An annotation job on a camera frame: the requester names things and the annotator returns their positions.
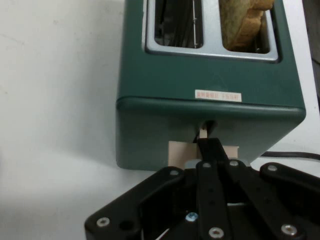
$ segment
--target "metal slot frame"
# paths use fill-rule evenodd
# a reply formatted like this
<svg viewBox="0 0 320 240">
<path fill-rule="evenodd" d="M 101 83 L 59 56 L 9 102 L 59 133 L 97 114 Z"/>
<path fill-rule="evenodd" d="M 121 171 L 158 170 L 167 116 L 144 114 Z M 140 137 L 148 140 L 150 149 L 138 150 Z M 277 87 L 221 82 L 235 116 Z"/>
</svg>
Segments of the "metal slot frame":
<svg viewBox="0 0 320 240">
<path fill-rule="evenodd" d="M 155 4 L 154 38 L 159 45 L 202 47 L 201 0 L 155 0 Z"/>
<path fill-rule="evenodd" d="M 219 57 L 228 59 L 247 59 L 263 62 L 276 62 L 278 60 L 278 50 L 270 11 L 266 11 L 262 17 L 265 21 L 265 31 L 261 31 L 266 38 L 268 53 L 249 53 L 229 51 L 223 46 L 219 0 L 201 0 L 202 5 L 202 30 L 203 45 L 200 48 L 186 48 L 160 45 L 155 41 L 155 14 L 156 0 L 145 0 L 143 20 L 142 44 L 147 52 L 153 54 L 191 55 L 205 57 Z"/>
</svg>

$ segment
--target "white table surface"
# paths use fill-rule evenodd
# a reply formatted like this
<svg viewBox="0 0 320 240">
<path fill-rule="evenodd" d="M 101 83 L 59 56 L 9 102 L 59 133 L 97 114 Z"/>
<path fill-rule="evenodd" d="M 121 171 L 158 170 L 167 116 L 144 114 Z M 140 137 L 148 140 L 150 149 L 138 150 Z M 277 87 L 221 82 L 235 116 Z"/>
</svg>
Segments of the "white table surface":
<svg viewBox="0 0 320 240">
<path fill-rule="evenodd" d="M 320 154 L 302 1 L 284 3 L 307 116 L 272 150 Z M 123 0 L 0 1 L 0 239 L 84 240 L 89 215 L 152 174 L 115 162 L 123 14 Z"/>
</svg>

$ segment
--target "bread slice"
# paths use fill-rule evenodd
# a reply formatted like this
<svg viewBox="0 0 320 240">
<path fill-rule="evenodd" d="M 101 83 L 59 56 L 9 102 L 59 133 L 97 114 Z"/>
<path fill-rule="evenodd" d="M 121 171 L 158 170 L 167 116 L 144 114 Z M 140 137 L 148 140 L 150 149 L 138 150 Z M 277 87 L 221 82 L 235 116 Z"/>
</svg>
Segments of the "bread slice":
<svg viewBox="0 0 320 240">
<path fill-rule="evenodd" d="M 230 51 L 245 52 L 261 28 L 264 11 L 274 0 L 219 0 L 222 41 Z"/>
</svg>

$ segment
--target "label sticker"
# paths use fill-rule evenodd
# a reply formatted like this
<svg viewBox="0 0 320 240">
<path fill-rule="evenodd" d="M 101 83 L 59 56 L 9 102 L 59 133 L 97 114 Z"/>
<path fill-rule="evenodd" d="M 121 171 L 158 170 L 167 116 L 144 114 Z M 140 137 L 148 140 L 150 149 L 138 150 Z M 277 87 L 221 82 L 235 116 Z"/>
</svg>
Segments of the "label sticker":
<svg viewBox="0 0 320 240">
<path fill-rule="evenodd" d="M 226 91 L 209 91 L 209 90 L 195 90 L 196 99 L 227 101 L 227 102 L 242 102 L 241 93 L 226 92 Z"/>
</svg>

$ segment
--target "blue screw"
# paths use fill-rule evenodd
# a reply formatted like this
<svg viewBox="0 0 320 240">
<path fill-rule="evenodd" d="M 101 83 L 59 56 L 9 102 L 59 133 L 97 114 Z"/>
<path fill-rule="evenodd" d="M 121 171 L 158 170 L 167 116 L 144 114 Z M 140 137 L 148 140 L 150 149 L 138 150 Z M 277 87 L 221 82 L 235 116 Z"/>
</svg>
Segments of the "blue screw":
<svg viewBox="0 0 320 240">
<path fill-rule="evenodd" d="M 188 222 L 194 222 L 195 220 L 198 219 L 198 214 L 195 212 L 189 212 L 186 216 L 185 216 L 185 220 L 187 220 Z"/>
</svg>

